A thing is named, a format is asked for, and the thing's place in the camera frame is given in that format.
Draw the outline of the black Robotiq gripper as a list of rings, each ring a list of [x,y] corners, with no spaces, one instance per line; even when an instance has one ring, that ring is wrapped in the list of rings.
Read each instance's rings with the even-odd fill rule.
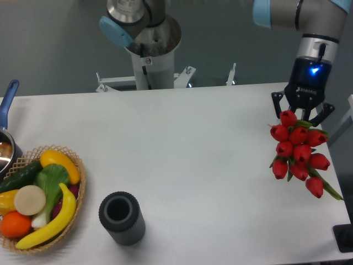
[[[332,104],[323,102],[331,68],[332,65],[329,63],[297,58],[288,85],[284,90],[271,93],[277,118],[280,119],[283,112],[280,102],[286,96],[293,112],[302,109],[309,113],[321,103],[321,111],[309,121],[312,126],[321,124],[335,110]]]

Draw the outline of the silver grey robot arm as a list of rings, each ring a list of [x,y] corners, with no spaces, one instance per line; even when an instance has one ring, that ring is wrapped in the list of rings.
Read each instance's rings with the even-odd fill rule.
[[[253,21],[267,28],[302,33],[291,77],[283,91],[272,93],[275,112],[286,98],[292,111],[319,125],[333,111],[325,100],[328,80],[343,33],[350,1],[255,1]],[[139,90],[174,87],[174,52],[181,41],[178,22],[165,12],[165,1],[108,1],[102,33],[131,55]]]

